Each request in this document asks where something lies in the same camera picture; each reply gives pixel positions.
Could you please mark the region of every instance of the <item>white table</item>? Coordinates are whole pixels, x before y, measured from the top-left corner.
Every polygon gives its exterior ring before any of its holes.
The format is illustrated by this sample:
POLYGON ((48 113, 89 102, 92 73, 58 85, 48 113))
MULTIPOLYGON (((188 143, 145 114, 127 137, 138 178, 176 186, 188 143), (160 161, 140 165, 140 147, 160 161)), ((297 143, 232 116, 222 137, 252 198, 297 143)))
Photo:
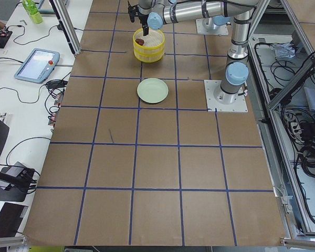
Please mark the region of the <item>white table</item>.
MULTIPOLYGON (((23 101, 35 101, 38 96, 40 84, 14 79, 14 73, 19 69, 20 65, 16 64, 0 64, 0 88, 9 87, 18 90, 20 98, 23 101)), ((70 67, 55 67, 50 74, 50 79, 61 79, 71 71, 70 67)), ((49 93, 46 87, 42 87, 40 99, 34 104, 20 103, 17 94, 11 90, 0 90, 0 113, 8 113, 7 125, 9 126, 9 134, 0 157, 0 164, 5 164, 5 159, 9 151, 20 141, 31 137, 47 137, 51 138, 51 126, 48 126, 48 113, 46 112, 44 102, 49 93)), ((53 98, 49 98, 47 107, 54 104, 53 98)), ((9 156, 9 164, 15 164, 17 161, 23 163, 28 168, 33 168, 39 173, 42 171, 43 162, 48 150, 49 140, 33 139, 19 145, 9 156)), ((16 203, 29 206, 27 215, 20 225, 19 231, 22 232, 29 214, 34 194, 26 196, 24 202, 16 203)))
MULTIPOLYGON (((71 22, 75 28, 84 29, 91 4, 92 0, 69 1, 67 10, 71 18, 71 22)), ((43 17, 43 22, 41 24, 34 24, 30 20, 23 6, 20 4, 14 10, 6 26, 25 26, 25 34, 22 37, 16 39, 16 42, 24 44, 48 35, 49 29, 52 26, 58 24, 59 23, 55 15, 47 15, 43 17)), ((23 33, 23 27, 10 27, 9 30, 11 30, 13 34, 8 40, 5 48, 0 49, 0 57, 9 57, 24 61, 34 48, 40 48, 51 51, 58 51, 60 53, 60 60, 58 62, 58 65, 72 66, 74 64, 75 57, 71 53, 64 33, 63 31, 58 30, 57 27, 51 29, 50 36, 39 41, 29 43, 27 45, 19 45, 13 42, 16 37, 23 33)), ((76 34, 80 41, 83 32, 80 30, 76 30, 76 34)))
MULTIPOLYGON (((67 10, 74 27, 84 29, 91 4, 92 0, 70 0, 67 10)), ((17 39, 17 42, 23 44, 47 35, 51 26, 58 25, 58 20, 55 15, 46 16, 43 17, 43 19, 44 21, 41 24, 34 24, 29 19, 24 8, 19 5, 14 10, 7 26, 25 26, 26 31, 24 36, 17 39), (24 20, 27 25, 20 22, 20 20, 24 20)), ((48 77, 48 80, 62 79, 71 71, 75 58, 70 51, 64 33, 59 31, 56 27, 50 31, 49 37, 28 45, 18 45, 13 42, 14 38, 22 34, 23 28, 11 27, 9 30, 12 30, 13 34, 5 48, 0 49, 0 57, 9 57, 24 61, 34 48, 53 50, 60 53, 60 60, 55 70, 48 77)), ((80 40, 82 31, 77 30, 77 36, 80 40)), ((40 84, 15 79, 14 74, 19 67, 20 64, 15 61, 0 60, 0 88, 9 87, 16 89, 23 101, 35 101, 38 97, 40 84)), ((52 126, 48 125, 48 113, 44 104, 48 95, 49 93, 46 87, 42 87, 39 101, 34 104, 25 104, 18 101, 16 92, 7 89, 0 90, 0 114, 3 112, 8 114, 7 125, 10 128, 5 147, 0 157, 0 163, 5 164, 5 159, 9 151, 24 139, 37 136, 51 138, 52 132, 50 130, 52 126)), ((49 108, 53 104, 54 100, 50 97, 47 102, 47 107, 49 108)), ((15 164, 18 161, 26 167, 33 168, 41 173, 48 146, 49 140, 46 139, 32 139, 26 141, 12 152, 9 156, 8 163, 15 164)), ((28 211, 19 227, 19 232, 22 232, 26 225, 33 198, 34 194, 29 194, 23 202, 13 202, 28 206, 28 211)), ((4 202, 0 202, 0 210, 3 205, 4 202)))

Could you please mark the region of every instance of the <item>green bottle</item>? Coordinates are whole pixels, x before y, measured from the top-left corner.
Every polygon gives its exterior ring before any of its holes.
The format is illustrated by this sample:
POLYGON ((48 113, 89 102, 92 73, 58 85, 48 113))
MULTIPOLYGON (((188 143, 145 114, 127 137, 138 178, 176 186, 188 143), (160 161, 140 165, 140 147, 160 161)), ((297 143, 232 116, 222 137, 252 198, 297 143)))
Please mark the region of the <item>green bottle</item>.
POLYGON ((42 16, 33 0, 23 0, 22 5, 28 13, 31 21, 33 21, 35 24, 40 24, 43 22, 42 16))

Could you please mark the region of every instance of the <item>metal mounting plate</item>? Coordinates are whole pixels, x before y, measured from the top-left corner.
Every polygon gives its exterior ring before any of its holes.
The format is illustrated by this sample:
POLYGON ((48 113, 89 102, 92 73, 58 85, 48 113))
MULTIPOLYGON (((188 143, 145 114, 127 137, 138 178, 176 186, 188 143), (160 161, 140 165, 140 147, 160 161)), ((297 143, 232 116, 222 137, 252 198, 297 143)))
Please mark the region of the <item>metal mounting plate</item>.
POLYGON ((214 97, 214 90, 221 84, 221 80, 204 80, 206 104, 209 112, 232 112, 232 113, 247 113, 247 105, 245 96, 238 96, 236 101, 230 105, 221 104, 214 97))
POLYGON ((197 34, 203 35, 217 35, 217 36, 228 36, 229 31, 227 30, 226 25, 222 25, 220 28, 216 30, 208 30, 206 27, 203 26, 203 18, 196 19, 196 27, 197 27, 197 34))

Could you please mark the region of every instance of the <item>plastic bag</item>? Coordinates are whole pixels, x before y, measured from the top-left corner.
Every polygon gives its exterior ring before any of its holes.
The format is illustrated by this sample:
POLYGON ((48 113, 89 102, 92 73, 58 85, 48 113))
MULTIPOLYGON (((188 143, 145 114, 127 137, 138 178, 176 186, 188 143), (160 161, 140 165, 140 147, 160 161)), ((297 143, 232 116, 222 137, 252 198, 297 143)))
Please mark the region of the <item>plastic bag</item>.
POLYGON ((295 56, 295 49, 290 43, 273 44, 270 48, 275 51, 276 58, 293 58, 295 56))

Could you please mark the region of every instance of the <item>light green plate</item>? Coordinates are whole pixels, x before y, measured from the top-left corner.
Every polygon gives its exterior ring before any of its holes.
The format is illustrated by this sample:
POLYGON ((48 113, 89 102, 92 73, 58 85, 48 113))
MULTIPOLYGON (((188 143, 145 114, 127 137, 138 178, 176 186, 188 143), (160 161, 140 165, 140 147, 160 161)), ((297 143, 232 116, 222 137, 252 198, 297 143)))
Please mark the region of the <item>light green plate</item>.
POLYGON ((167 97, 168 86, 160 79, 149 78, 141 81, 136 91, 141 100, 147 103, 158 103, 167 97))

